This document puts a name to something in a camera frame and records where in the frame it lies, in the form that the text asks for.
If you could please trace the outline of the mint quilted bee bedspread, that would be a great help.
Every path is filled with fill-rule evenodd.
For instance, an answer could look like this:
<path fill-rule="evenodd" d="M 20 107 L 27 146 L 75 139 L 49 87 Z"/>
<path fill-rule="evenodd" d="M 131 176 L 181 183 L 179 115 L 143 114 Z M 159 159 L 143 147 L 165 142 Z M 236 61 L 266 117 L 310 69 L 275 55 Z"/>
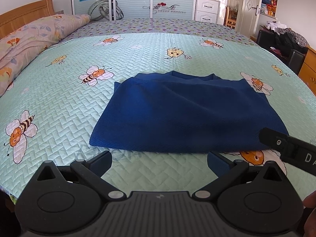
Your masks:
<path fill-rule="evenodd" d="M 67 40 L 39 54 L 1 97 L 1 191 L 18 197 L 45 160 L 69 165 L 102 152 L 89 138 L 114 92 L 138 73 L 263 82 L 290 135 L 315 144 L 315 95 L 263 48 L 170 33 L 130 33 L 98 45 L 99 36 Z"/>

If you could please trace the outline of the white door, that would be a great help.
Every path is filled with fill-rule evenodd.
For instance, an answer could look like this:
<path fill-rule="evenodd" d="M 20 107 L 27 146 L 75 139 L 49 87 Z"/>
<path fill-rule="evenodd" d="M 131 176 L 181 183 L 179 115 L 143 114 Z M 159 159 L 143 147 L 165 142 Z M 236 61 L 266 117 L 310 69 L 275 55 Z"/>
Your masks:
<path fill-rule="evenodd" d="M 261 0 L 241 0 L 237 13 L 237 22 L 235 31 L 250 37 L 256 32 Z"/>

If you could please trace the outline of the blue knit sweater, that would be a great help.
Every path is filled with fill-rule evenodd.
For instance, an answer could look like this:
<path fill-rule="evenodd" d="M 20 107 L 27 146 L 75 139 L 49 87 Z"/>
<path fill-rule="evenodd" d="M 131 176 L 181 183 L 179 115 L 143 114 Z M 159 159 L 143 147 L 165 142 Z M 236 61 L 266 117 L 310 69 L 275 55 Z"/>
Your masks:
<path fill-rule="evenodd" d="M 148 152 L 264 150 L 263 128 L 288 133 L 266 95 L 245 79 L 139 73 L 114 84 L 89 143 Z"/>

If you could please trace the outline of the wooden chair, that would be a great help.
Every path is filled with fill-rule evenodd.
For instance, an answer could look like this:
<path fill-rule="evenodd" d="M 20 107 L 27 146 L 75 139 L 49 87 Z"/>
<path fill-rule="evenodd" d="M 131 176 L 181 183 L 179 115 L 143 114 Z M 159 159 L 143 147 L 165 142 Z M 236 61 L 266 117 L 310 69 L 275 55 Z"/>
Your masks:
<path fill-rule="evenodd" d="M 235 29 L 236 23 L 237 23 L 237 12 L 235 10 L 230 9 L 229 6 L 226 6 L 226 13 L 224 16 L 224 25 L 231 29 Z"/>

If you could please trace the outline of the heart pattern bedsheet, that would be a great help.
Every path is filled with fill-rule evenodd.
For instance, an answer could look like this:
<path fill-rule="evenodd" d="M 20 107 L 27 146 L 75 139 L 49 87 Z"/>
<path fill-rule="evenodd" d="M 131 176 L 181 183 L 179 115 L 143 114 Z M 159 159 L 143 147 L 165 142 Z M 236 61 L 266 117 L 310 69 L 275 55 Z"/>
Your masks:
<path fill-rule="evenodd" d="M 216 23 L 197 22 L 185 19 L 128 19 L 115 22 L 91 22 L 80 27 L 64 41 L 90 36 L 126 33 L 172 33 L 202 36 L 204 38 L 232 41 L 255 46 L 250 38 L 235 30 Z"/>

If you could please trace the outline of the wooden headboard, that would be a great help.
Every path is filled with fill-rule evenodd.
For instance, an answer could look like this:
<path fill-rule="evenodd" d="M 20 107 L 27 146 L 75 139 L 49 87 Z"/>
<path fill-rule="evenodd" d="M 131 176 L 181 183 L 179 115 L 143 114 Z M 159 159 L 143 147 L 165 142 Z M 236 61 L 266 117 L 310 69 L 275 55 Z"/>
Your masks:
<path fill-rule="evenodd" d="M 0 16 L 1 39 L 28 23 L 54 14 L 53 0 L 40 0 L 5 12 Z"/>

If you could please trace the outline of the wooden dresser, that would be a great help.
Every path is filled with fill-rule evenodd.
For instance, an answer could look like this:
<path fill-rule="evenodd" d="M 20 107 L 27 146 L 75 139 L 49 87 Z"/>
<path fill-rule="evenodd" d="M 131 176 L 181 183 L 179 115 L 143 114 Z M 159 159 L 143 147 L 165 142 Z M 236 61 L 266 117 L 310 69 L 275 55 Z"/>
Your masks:
<path fill-rule="evenodd" d="M 316 94 L 316 53 L 312 47 L 308 52 L 298 74 L 299 78 L 309 87 L 312 93 Z"/>

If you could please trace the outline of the clothes pile on stool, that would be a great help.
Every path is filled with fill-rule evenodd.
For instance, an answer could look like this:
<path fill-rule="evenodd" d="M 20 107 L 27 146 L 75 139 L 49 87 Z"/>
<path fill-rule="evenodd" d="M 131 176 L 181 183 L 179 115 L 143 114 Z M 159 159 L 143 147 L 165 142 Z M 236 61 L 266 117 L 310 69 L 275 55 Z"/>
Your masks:
<path fill-rule="evenodd" d="M 267 22 L 265 27 L 273 35 L 272 47 L 279 50 L 282 56 L 289 57 L 291 50 L 307 54 L 309 43 L 304 36 L 280 22 Z"/>

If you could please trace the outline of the floral pink pillow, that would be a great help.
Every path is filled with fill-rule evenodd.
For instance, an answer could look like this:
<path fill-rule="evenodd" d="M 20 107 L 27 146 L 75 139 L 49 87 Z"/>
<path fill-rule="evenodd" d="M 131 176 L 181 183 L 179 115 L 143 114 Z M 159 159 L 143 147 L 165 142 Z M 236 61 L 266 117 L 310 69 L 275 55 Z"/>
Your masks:
<path fill-rule="evenodd" d="M 88 14 L 56 14 L 28 23 L 1 39 L 1 95 L 42 51 L 87 25 Z"/>

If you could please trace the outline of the white drawer shelf unit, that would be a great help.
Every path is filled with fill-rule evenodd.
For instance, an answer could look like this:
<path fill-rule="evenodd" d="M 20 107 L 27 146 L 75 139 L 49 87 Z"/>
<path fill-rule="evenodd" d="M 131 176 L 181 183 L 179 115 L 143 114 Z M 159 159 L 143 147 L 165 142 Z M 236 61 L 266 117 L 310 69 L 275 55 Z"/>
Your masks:
<path fill-rule="evenodd" d="M 195 0 L 192 19 L 197 22 L 217 23 L 220 2 L 217 0 Z"/>

